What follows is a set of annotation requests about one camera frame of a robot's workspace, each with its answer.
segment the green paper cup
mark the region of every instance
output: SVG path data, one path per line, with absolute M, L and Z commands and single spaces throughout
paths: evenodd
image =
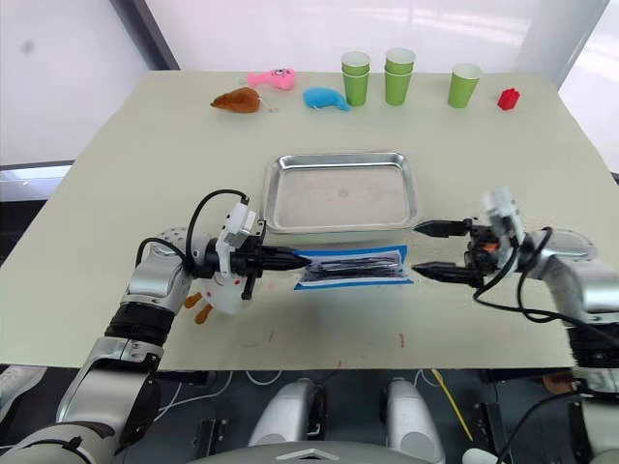
M 349 51 L 341 55 L 341 70 L 353 76 L 369 73 L 369 55 L 363 51 Z
M 391 48 L 387 50 L 385 71 L 391 74 L 410 74 L 417 55 L 408 48 Z
M 482 76 L 482 69 L 470 63 L 455 65 L 447 103 L 454 108 L 465 108 Z
M 385 67 L 385 102 L 393 106 L 400 106 L 406 100 L 408 83 L 412 72 L 408 74 L 393 74 Z
M 344 76 L 344 90 L 346 92 L 346 101 L 351 106 L 362 106 L 366 104 L 368 95 L 369 72 L 363 75 L 350 75 L 346 72 Z

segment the brown plush toy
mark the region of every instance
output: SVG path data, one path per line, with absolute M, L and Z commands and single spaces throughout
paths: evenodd
M 242 87 L 218 96 L 213 100 L 211 106 L 235 113 L 255 113 L 260 107 L 260 96 L 255 90 Z

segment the metal tray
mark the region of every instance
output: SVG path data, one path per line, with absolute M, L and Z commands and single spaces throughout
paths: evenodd
M 267 173 L 263 214 L 281 234 L 410 227 L 418 205 L 409 161 L 368 152 L 280 157 Z

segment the orange part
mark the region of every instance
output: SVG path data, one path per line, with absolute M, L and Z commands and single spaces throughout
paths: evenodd
M 555 372 L 542 377 L 544 387 L 552 394 L 561 394 L 574 391 L 574 377 L 570 370 Z
M 209 317 L 209 313 L 211 312 L 211 309 L 213 309 L 213 307 L 210 304 L 207 304 L 206 306 L 204 306 L 204 308 L 198 312 L 195 316 L 195 323 L 196 324 L 204 324 L 206 322 L 206 318 Z
M 202 300 L 202 294 L 197 292 L 195 295 L 185 298 L 185 307 L 194 307 L 197 302 Z

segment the red block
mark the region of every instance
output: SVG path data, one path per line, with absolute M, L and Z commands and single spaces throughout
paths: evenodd
M 497 104 L 503 110 L 513 109 L 516 106 L 520 92 L 516 89 L 505 89 L 499 97 Z

